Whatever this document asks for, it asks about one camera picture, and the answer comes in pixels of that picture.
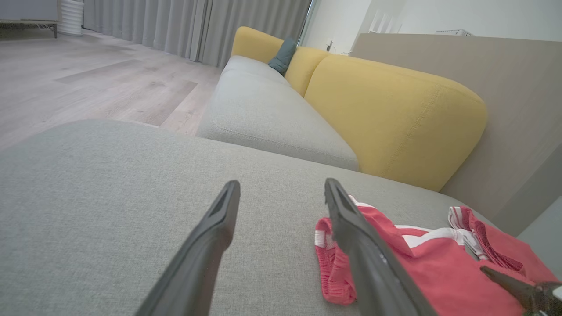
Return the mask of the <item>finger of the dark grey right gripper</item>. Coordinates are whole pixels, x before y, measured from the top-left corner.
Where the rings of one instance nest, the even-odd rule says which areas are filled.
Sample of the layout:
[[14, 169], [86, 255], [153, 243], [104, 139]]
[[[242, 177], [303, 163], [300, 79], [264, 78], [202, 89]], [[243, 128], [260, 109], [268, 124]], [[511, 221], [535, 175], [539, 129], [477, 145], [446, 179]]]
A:
[[562, 284], [560, 282], [549, 281], [531, 285], [487, 266], [480, 267], [480, 270], [518, 300], [525, 308], [524, 316], [560, 316], [562, 314]]

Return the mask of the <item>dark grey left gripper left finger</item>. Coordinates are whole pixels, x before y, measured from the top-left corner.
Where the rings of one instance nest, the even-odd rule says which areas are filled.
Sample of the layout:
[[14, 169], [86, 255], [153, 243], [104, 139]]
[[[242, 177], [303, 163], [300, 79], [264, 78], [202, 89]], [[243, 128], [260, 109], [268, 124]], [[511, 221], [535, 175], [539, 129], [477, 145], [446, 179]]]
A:
[[223, 186], [136, 312], [137, 316], [206, 316], [223, 253], [235, 232], [240, 183]]

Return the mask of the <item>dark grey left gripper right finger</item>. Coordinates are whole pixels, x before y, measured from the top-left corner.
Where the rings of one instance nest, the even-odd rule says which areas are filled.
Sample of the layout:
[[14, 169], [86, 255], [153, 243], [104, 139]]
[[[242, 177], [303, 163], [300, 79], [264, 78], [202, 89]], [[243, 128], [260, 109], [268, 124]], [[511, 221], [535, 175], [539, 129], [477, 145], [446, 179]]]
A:
[[325, 181], [333, 238], [349, 258], [363, 316], [435, 316], [437, 312], [387, 242], [334, 178]]

